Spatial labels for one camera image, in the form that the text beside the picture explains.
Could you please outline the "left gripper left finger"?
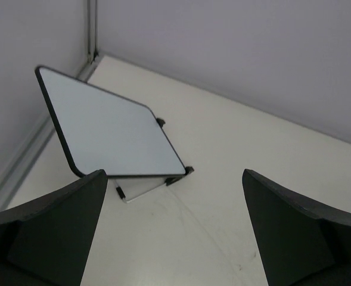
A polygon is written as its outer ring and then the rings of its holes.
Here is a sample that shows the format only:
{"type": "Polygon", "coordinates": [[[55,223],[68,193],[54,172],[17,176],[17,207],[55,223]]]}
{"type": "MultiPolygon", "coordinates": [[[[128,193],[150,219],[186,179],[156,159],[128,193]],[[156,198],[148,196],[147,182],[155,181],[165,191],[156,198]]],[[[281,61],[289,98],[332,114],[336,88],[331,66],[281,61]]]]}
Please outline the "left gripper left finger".
{"type": "Polygon", "coordinates": [[[0,285],[80,285],[107,189],[105,171],[0,212],[0,285]]]}

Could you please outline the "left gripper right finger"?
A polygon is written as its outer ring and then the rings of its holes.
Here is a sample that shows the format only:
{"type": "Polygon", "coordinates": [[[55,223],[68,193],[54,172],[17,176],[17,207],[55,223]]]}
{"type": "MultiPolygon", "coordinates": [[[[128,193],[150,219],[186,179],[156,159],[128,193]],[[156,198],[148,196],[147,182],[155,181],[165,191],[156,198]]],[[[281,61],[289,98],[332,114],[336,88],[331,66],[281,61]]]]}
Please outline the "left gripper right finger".
{"type": "Polygon", "coordinates": [[[351,285],[351,213],[254,170],[242,184],[269,285],[351,285]]]}

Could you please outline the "small black-framed whiteboard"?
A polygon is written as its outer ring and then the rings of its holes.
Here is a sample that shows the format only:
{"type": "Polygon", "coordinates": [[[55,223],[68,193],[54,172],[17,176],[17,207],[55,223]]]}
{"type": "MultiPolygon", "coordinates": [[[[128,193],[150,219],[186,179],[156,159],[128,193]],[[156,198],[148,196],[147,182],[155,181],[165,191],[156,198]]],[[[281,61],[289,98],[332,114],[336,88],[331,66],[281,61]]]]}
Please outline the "small black-framed whiteboard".
{"type": "Polygon", "coordinates": [[[70,170],[110,179],[177,178],[186,167],[149,107],[47,66],[35,75],[70,170]]]}

